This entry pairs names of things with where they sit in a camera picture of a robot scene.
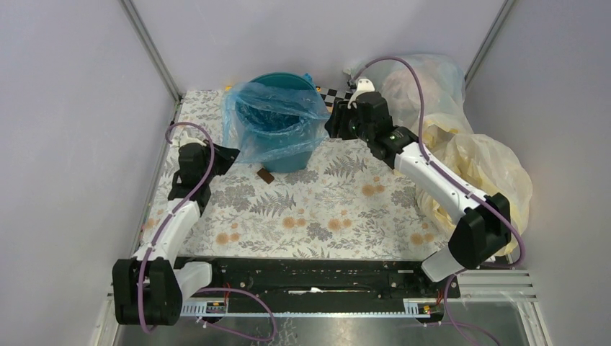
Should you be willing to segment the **blue plastic trash bag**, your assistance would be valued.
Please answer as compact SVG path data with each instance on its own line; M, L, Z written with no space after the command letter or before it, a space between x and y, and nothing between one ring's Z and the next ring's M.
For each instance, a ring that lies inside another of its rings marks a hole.
M239 163L264 163L313 151L328 137L330 112L314 89L259 82L237 84L222 99L223 145L237 148Z

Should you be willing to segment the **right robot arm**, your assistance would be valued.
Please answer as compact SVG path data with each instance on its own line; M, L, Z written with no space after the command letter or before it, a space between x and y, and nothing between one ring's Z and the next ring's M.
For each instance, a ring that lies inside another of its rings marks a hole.
M325 129L332 138L364 141L376 159L409 177L455 224L447 246L428 256L413 278L420 296L433 296L442 280L476 269L512 240L508 199L469 185L423 147L416 134L394 125L380 93L337 100Z

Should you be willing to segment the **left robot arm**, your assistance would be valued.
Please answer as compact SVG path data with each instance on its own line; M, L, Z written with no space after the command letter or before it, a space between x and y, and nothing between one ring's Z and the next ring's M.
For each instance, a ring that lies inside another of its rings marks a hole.
M132 257L112 268L116 320L139 325L145 332L171 326L179 319L183 301L200 290L215 296L223 278L207 264L176 270L179 249L188 231L199 221L211 196L210 182L224 175L237 159L237 148L188 143L179 147L179 168L168 194L165 218L152 240Z

